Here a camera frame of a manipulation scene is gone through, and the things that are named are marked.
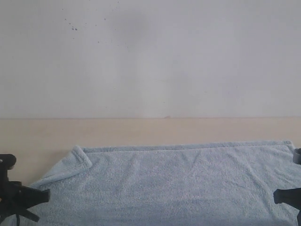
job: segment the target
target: towel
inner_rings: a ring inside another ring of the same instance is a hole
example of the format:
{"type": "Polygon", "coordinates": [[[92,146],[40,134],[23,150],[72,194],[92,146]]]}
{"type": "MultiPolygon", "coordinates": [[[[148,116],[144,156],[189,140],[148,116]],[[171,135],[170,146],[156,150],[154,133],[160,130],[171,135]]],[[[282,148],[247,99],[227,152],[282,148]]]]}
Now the towel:
{"type": "MultiPolygon", "coordinates": [[[[86,148],[41,180],[49,203],[21,226],[295,226],[273,192],[301,187],[289,141],[86,148]]],[[[10,222],[15,225],[15,218],[10,222]]]]}

